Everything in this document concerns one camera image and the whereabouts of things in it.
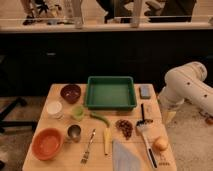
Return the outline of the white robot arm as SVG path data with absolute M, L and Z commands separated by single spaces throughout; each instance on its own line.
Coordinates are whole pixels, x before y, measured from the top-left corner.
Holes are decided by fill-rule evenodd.
M 186 99 L 213 117 L 213 87 L 204 83 L 207 69 L 200 62 L 190 62 L 170 69 L 165 86 L 158 95 L 162 122 L 168 124 Z

